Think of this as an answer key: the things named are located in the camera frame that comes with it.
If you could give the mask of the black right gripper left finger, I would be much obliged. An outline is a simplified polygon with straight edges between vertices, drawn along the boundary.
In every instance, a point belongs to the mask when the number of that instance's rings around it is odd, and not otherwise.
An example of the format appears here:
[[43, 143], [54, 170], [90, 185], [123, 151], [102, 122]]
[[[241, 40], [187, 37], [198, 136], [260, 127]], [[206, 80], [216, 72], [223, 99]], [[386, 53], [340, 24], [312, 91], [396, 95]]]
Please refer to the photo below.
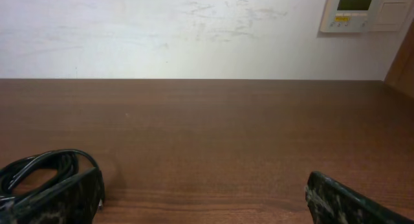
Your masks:
[[91, 168], [38, 194], [6, 202], [1, 206], [1, 223], [89, 224], [104, 197], [102, 173]]

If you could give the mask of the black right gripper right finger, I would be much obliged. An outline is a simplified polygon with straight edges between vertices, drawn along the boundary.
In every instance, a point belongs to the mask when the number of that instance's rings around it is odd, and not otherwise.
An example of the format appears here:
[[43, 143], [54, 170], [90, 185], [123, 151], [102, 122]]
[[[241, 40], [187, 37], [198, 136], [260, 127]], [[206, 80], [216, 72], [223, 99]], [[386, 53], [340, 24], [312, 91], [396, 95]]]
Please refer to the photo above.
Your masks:
[[305, 200], [317, 224], [413, 224], [412, 219], [317, 171], [309, 175]]

